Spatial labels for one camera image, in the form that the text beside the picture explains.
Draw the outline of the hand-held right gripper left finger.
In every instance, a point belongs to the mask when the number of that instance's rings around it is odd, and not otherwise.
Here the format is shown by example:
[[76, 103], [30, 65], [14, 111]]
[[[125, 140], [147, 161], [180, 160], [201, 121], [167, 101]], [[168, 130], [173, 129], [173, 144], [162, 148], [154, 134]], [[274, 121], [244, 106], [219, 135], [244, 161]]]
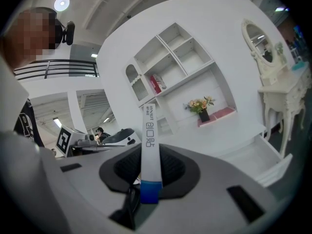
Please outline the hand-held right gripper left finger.
[[141, 172], [141, 151], [135, 151], [117, 161], [114, 165], [115, 174], [132, 185]]

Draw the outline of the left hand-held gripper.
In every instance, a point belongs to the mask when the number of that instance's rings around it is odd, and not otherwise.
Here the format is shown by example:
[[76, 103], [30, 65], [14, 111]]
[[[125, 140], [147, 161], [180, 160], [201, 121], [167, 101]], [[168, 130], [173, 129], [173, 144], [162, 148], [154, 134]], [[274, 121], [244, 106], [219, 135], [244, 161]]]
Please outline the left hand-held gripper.
[[140, 138], [131, 128], [122, 129], [104, 140], [97, 141], [93, 135], [63, 125], [59, 131], [56, 148], [64, 157], [72, 157], [76, 152], [86, 155], [139, 143], [141, 143]]

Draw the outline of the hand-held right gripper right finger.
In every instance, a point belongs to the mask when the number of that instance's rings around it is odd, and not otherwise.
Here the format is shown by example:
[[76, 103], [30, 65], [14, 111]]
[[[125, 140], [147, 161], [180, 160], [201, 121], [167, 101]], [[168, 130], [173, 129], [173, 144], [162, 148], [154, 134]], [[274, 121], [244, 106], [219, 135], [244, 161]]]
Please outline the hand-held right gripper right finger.
[[170, 149], [160, 149], [162, 185], [166, 187], [185, 174], [185, 164], [178, 154]]

